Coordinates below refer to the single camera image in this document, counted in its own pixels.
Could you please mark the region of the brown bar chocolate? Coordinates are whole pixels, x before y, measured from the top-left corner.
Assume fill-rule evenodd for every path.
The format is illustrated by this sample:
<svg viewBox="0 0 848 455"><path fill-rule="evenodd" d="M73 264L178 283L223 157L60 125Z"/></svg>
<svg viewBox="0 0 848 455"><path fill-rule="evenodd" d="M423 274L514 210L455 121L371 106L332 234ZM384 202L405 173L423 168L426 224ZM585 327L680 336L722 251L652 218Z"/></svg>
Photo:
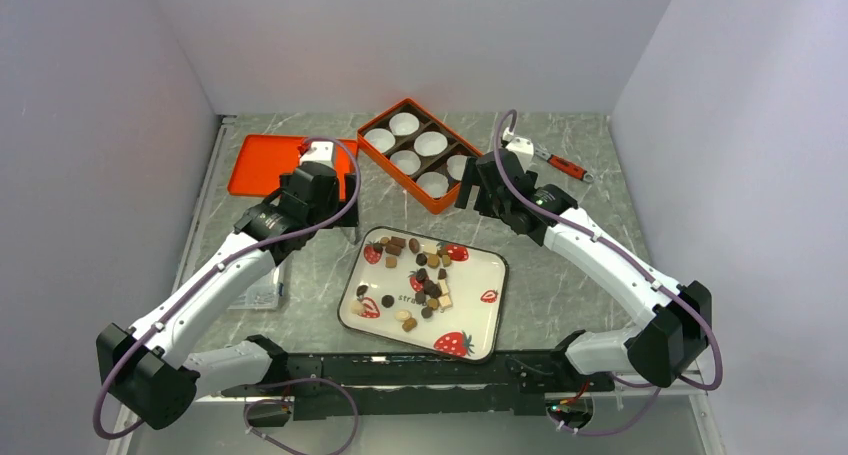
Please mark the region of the brown bar chocolate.
<svg viewBox="0 0 848 455"><path fill-rule="evenodd" d="M406 247L406 240L404 238L401 238L401 237L392 236L389 239L389 243L393 246L400 247L400 248Z"/></svg>

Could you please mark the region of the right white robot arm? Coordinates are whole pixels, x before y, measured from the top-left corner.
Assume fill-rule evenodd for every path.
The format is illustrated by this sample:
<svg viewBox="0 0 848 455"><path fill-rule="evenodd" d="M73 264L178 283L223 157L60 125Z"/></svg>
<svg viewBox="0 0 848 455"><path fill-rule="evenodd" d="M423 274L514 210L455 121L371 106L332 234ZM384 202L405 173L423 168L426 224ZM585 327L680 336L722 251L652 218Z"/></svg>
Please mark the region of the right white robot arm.
<svg viewBox="0 0 848 455"><path fill-rule="evenodd" d="M474 210L562 256L610 294L630 317L629 326L594 333L577 330L556 347L551 376L574 390L589 375L627 372L648 385L668 388L714 342L712 296L701 283L687 285L641 261L600 228L563 189L538 185L516 154L499 149L467 159L455 205L472 188Z"/></svg>

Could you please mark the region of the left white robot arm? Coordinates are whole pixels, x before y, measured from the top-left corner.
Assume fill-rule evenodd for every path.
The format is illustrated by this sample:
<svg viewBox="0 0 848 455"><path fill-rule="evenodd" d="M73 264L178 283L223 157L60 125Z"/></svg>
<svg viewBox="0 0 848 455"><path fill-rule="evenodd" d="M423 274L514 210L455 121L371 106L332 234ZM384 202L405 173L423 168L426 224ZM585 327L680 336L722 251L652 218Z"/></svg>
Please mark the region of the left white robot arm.
<svg viewBox="0 0 848 455"><path fill-rule="evenodd" d="M228 348L193 349L236 298L319 230L349 225L360 190L358 168L340 181L325 163L301 163L244 212L218 252L167 300L127 329L105 327L96 339L101 388L92 416L95 432L104 439L130 432L104 428L108 396L140 424L159 430L218 391L252 385L264 395L279 392L288 377L288 354L269 338L253 335Z"/></svg>

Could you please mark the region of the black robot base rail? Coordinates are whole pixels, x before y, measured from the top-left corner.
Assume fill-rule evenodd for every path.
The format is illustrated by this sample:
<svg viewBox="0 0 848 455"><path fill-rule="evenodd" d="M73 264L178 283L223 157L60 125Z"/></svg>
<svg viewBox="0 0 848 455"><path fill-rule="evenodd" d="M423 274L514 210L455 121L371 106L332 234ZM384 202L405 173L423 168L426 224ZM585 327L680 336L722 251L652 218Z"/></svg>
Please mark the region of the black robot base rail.
<svg viewBox="0 0 848 455"><path fill-rule="evenodd" d="M284 371L226 397L278 396L297 421L347 415L509 412L536 416L562 399L614 390L608 375L580 375L556 350L497 350L471 363L429 352L290 353Z"/></svg>

